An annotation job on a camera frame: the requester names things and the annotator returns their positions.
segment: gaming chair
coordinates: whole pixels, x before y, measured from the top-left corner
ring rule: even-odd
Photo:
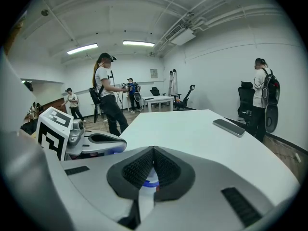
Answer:
[[[152,87],[152,90],[150,90],[150,92],[153,96],[160,96],[159,89],[157,89],[157,87]]]
[[[194,90],[194,88],[195,88],[195,85],[191,85],[189,87],[189,92],[187,93],[186,97],[183,99],[183,101],[180,101],[180,102],[177,102],[177,97],[179,97],[179,99],[180,99],[181,94],[176,93],[176,95],[171,95],[171,96],[174,97],[173,105],[176,108],[175,111],[180,110],[180,108],[185,109],[187,107],[187,102],[188,102],[188,99],[189,99],[188,96],[190,95],[191,91]]]
[[[252,106],[255,94],[255,90],[252,87],[253,84],[251,82],[242,81],[242,87],[238,88],[241,104],[237,113],[240,118],[244,119],[246,126],[249,125],[252,119]]]

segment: controller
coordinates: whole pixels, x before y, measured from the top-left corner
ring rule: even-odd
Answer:
[[[129,84],[126,84],[126,83],[121,83],[121,84],[120,84],[120,88],[125,88],[125,89],[127,89],[128,91],[131,91],[131,90],[132,90],[132,86],[129,85]]]

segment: ponytail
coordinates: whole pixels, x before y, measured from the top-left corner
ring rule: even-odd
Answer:
[[[257,58],[255,61],[255,66],[260,66],[260,65],[266,65],[268,66],[268,64],[266,63],[266,61],[262,58]]]
[[[98,65],[98,63],[95,63],[95,65],[94,65],[94,70],[93,70],[93,79],[92,79],[92,84],[93,84],[94,87],[96,86],[96,82],[95,82],[95,73],[96,73],[96,70],[97,70],[99,67],[100,67],[100,66]]]
[[[266,65],[266,66],[268,65],[264,59],[261,59],[261,64]]]

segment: black and white tag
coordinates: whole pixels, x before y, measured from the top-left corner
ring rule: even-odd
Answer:
[[[56,151],[59,160],[61,160],[64,137],[50,129],[42,122],[39,127],[38,136],[38,142],[41,146],[45,149]]]
[[[46,115],[45,116],[46,118],[50,119],[51,121],[54,121],[66,128],[68,128],[69,126],[69,123],[71,121],[71,118],[66,116],[66,115],[63,115],[62,113],[60,112],[57,112],[55,110],[53,110],[49,115]]]

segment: white robot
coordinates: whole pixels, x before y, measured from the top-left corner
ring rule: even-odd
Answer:
[[[73,120],[71,115],[53,107],[48,108],[38,119],[37,142],[43,148],[56,151],[60,161],[69,160],[69,155],[120,153],[127,145],[125,140],[113,134],[85,130],[81,120]]]

